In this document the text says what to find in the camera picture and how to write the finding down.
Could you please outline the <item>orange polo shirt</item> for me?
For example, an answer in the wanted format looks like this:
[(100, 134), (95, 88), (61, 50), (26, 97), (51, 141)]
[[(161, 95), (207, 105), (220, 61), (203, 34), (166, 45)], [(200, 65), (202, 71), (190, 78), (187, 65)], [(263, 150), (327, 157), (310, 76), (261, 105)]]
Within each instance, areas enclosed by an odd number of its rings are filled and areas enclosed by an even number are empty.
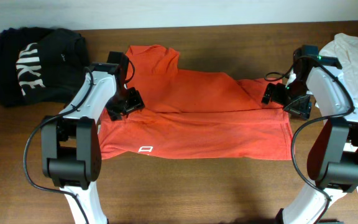
[(235, 80), (223, 72), (180, 69), (180, 54), (161, 45), (133, 45), (129, 86), (144, 109), (112, 121), (101, 115), (103, 159), (125, 152), (166, 159), (249, 157), (289, 160), (288, 114), (263, 104), (263, 79)]

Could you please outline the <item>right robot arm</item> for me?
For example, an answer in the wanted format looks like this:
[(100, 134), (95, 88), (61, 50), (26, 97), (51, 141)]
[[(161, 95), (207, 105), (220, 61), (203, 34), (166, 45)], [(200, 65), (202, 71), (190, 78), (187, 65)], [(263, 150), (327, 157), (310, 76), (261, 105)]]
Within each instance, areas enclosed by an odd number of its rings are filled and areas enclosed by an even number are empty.
[[(314, 45), (296, 49), (289, 70), (267, 81), (261, 102), (278, 103), (305, 120), (290, 146), (291, 161), (305, 185), (279, 210), (275, 223), (322, 223), (334, 202), (358, 190), (358, 103), (339, 59), (320, 55)], [(309, 151), (308, 174), (303, 175), (294, 155), (296, 138), (320, 121), (324, 126)]]

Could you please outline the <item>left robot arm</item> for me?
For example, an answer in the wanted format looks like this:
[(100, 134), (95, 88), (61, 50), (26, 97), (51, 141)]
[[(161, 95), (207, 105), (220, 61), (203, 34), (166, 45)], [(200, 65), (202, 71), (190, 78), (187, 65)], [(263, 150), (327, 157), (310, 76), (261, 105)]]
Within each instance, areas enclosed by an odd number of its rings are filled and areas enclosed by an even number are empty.
[(42, 125), (42, 171), (54, 191), (63, 194), (75, 223), (108, 223), (96, 181), (102, 165), (98, 121), (107, 111), (111, 121), (142, 110), (140, 93), (127, 87), (135, 67), (122, 52), (110, 52), (105, 63), (85, 67), (85, 81), (72, 101)]

